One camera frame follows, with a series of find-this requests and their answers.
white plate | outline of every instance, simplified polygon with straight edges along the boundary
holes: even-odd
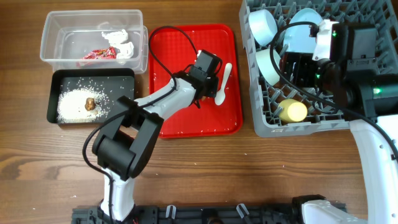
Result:
[[[302,9],[290,21],[294,22],[313,22],[319,24],[322,17],[313,9]],[[310,28],[307,25],[291,27],[287,29],[284,45],[288,45],[288,52],[313,54],[317,43],[314,37],[310,37]]]

plastic bin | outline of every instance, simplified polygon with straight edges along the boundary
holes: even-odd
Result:
[[[250,101],[254,120],[254,129],[258,136],[269,138],[278,136],[296,136],[312,134],[317,131],[328,131],[349,128],[342,113],[335,115],[313,114],[314,109],[308,106],[308,116],[301,123],[283,124],[278,117],[280,109],[276,98],[300,98],[306,105],[311,105],[306,96],[301,96],[288,85],[274,88],[259,76],[256,52],[260,49],[251,33],[249,13],[261,9],[269,10],[278,27],[285,26],[291,18],[303,8],[316,10],[324,19],[340,22],[370,22],[376,25],[376,52],[379,74],[398,71],[398,22],[390,0],[243,0],[239,10],[239,20],[243,47],[248,56],[250,73]]]
[[[125,29],[127,42],[134,45],[128,59],[81,59],[92,50],[106,49],[109,42],[101,32]],[[53,11],[45,21],[40,58],[53,70],[77,68],[131,68],[144,73],[148,59],[148,31],[143,26],[140,10]]]

gray dish rack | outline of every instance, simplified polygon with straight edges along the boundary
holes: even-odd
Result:
[[[379,74],[398,71],[398,22],[390,0],[243,0],[239,10],[239,20],[243,47],[248,56],[250,73],[250,101],[254,120],[254,129],[258,136],[272,138],[279,136],[298,136],[318,131],[348,129],[349,124],[343,114],[314,114],[311,101],[297,93],[288,85],[281,88],[270,86],[259,74],[256,52],[266,47],[256,47],[249,26],[250,12],[267,9],[276,20],[278,28],[289,23],[291,18],[301,9],[312,8],[324,19],[339,22],[370,22],[375,24],[377,34],[376,51]],[[283,43],[283,35],[278,45]],[[322,96],[333,101],[333,96]],[[276,99],[294,98],[307,105],[308,115],[301,123],[284,124],[279,119],[281,108]],[[324,111],[332,110],[329,106],[320,105]]]

black tray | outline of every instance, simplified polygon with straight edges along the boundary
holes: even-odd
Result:
[[[129,68],[58,70],[52,76],[47,121],[53,124],[70,124],[62,123],[57,119],[59,96],[66,91],[78,90],[89,85],[96,89],[101,88],[108,96],[109,101],[103,107],[108,112],[119,97],[126,96],[134,99],[134,72]],[[102,123],[105,119],[106,116],[102,115],[85,123]]]

white spoon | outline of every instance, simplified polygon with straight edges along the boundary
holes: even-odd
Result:
[[[232,70],[232,64],[231,63],[227,63],[225,65],[223,83],[221,84],[221,88],[220,88],[220,90],[218,90],[218,92],[216,94],[216,98],[214,99],[214,101],[216,102],[217,106],[223,104],[223,102],[225,100],[224,89],[225,89],[226,82],[228,81],[229,74],[231,73],[231,70]]]

